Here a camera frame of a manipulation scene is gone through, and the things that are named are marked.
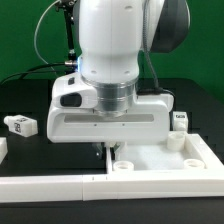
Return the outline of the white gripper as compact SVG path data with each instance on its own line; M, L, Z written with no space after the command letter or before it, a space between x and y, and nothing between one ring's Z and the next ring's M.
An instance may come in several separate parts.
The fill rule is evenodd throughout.
M115 146L115 159L126 142L166 140L174 97L169 93L138 94L134 80L93 82L80 73L62 76L53 84L47 137L54 143L98 142L92 146L105 157L103 142Z

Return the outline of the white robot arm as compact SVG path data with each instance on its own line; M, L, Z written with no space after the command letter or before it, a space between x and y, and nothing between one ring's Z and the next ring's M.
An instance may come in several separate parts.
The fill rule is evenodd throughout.
M78 71L55 80L47 119L54 143L161 143L174 97L136 88L138 55L168 53L186 38L186 0L80 0Z

